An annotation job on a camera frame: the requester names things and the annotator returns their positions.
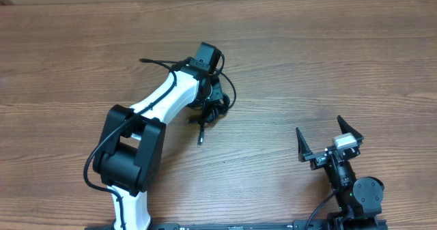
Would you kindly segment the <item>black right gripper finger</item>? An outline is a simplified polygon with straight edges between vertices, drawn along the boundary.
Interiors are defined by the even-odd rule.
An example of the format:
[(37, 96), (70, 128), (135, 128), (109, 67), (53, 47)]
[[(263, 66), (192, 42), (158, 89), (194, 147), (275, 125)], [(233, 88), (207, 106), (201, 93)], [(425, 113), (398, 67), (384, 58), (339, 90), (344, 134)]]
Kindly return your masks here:
[(349, 125), (342, 116), (337, 116), (337, 122), (339, 124), (342, 134), (351, 133), (359, 145), (363, 143), (364, 136), (353, 127), (351, 127), (351, 125)]
[(306, 162), (308, 157), (310, 157), (313, 153), (299, 128), (296, 128), (296, 136), (298, 141), (298, 160), (300, 162)]

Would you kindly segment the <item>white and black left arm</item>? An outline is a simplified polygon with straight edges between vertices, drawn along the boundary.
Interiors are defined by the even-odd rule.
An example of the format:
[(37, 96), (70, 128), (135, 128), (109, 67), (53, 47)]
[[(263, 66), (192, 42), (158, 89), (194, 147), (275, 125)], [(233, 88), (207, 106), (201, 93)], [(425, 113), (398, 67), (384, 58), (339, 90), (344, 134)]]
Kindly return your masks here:
[(184, 107), (200, 112), (190, 121), (200, 126), (201, 145), (205, 125), (234, 104), (221, 88), (225, 56), (217, 47), (203, 42), (194, 57), (155, 63), (169, 71), (165, 82), (146, 99), (109, 110), (83, 169), (90, 188), (112, 196), (115, 220), (107, 229), (152, 228), (147, 191), (159, 170), (167, 125)]

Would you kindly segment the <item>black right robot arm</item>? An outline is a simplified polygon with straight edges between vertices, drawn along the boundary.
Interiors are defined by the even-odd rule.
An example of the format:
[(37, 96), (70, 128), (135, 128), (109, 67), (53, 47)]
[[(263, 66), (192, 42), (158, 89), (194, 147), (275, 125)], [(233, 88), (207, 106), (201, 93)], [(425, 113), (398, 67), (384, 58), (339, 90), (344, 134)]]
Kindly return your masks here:
[(364, 136), (341, 116), (341, 135), (324, 151), (313, 153), (302, 132), (296, 129), (298, 160), (309, 162), (313, 170), (324, 169), (332, 192), (306, 220), (294, 220), (293, 229), (387, 230), (382, 213), (384, 184), (376, 177), (357, 178), (350, 160), (360, 154)]

